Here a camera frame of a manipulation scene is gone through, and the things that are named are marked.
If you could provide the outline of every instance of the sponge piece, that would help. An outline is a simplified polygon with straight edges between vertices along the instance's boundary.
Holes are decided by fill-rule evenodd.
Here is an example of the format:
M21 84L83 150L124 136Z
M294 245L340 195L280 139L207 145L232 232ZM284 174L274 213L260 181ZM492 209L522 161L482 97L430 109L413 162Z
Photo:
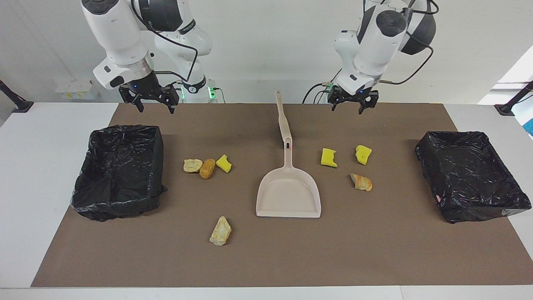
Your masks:
M372 153L372 149L367 148L363 145L357 146L356 148L357 161L363 165L366 165L368 162L368 157L370 156L370 153Z
M224 170L226 173L229 173L231 170L231 163L229 163L228 156L225 154L216 161L216 165L218 165L219 168Z
M327 165L329 167L337 168L337 164L333 161L333 158L335 157L335 150L331 150L328 148L322 149L322 159L320 160L321 165Z

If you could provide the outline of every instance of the black plastic bag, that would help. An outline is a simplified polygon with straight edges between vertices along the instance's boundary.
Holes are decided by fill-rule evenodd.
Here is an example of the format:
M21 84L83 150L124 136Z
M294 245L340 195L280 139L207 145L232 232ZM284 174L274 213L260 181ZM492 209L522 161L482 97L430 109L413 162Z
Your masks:
M531 209L483 132L430 131L415 148L446 221L485 221Z
M156 209L165 191L163 139L157 126L117 125L96 130L76 180L70 205L105 221Z

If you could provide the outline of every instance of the dustpan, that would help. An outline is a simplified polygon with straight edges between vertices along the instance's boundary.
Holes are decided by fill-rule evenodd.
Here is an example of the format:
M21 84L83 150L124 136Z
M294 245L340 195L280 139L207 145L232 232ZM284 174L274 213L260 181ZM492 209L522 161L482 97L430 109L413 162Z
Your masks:
M319 218L320 195L311 175L293 166L293 138L276 92L278 122L285 148L285 164L263 177L255 212L259 217Z

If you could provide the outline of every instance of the food scrap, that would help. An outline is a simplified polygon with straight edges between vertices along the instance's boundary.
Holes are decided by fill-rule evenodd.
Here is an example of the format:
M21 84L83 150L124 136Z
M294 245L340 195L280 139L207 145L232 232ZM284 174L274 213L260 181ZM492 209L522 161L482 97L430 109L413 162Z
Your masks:
M187 173L198 173L203 162L201 160L184 160L183 171Z
M216 223L215 229L209 238L209 242L215 244L216 246L222 246L226 243L230 237L231 226L228 223L228 220L224 216L219 218L219 221Z
M367 192L372 191L372 180L370 180L369 178L356 175L356 174L351 174L350 177L352 178L353 183L355 183L356 185L355 188L357 190L362 190L362 191L367 191Z
M200 168L200 176L203 179L209 179L211 177L211 174L213 174L213 170L215 169L216 162L214 159L208 159L204 162L204 164Z

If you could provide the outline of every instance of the brown tabletop mat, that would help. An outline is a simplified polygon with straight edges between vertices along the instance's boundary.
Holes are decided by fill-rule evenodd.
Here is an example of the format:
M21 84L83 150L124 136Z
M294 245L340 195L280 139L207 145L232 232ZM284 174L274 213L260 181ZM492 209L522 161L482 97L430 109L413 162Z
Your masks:
M294 165L317 182L320 219L258 218L257 189L283 162L275 104L119 105L114 124L161 127L161 206L104 223L69 209L33 287L269 287L533 284L533 263L507 218L451 225L440 216L414 147L428 130L456 130L442 105L286 105ZM374 151L367 166L357 145ZM320 166L323 147L338 169ZM218 159L210 180L183 159ZM353 189L350 173L374 182ZM209 243L220 216L233 228Z

